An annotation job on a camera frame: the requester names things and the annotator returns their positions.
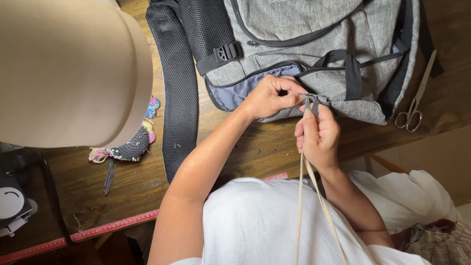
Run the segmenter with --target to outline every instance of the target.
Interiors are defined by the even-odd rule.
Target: person
[[[280,91],[287,92],[279,96]],[[238,178],[210,194],[235,143],[252,121],[296,106],[307,93],[293,77],[267,75],[185,159],[156,220],[149,265],[294,264],[299,181]],[[319,104],[296,124],[298,151],[319,171],[350,264],[429,264],[394,249],[368,197],[340,169],[340,126]],[[344,264],[316,191],[303,185],[299,264]]]

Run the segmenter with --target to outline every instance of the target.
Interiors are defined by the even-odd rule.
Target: fingernail
[[[312,114],[312,111],[310,109],[306,109],[304,111],[304,118],[312,118],[314,115]]]

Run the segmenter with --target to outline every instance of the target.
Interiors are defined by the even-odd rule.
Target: black plastic buckle
[[[216,62],[235,61],[242,58],[240,45],[236,41],[228,42],[219,48],[213,49]]]

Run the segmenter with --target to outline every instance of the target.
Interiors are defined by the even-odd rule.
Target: zipper pull
[[[250,46],[253,46],[253,47],[257,47],[259,44],[254,42],[254,41],[247,41],[247,45],[250,45]]]

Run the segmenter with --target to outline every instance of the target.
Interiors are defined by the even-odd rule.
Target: hand
[[[304,156],[319,173],[339,168],[337,147],[340,126],[329,107],[319,104],[319,124],[310,110],[304,111],[303,118],[296,124],[294,136],[297,138],[298,152],[301,153],[303,149]]]
[[[281,90],[288,92],[280,97]],[[292,76],[276,77],[265,76],[239,108],[244,109],[251,121],[258,118],[267,118],[283,108],[294,107],[306,97],[300,93],[307,93]]]

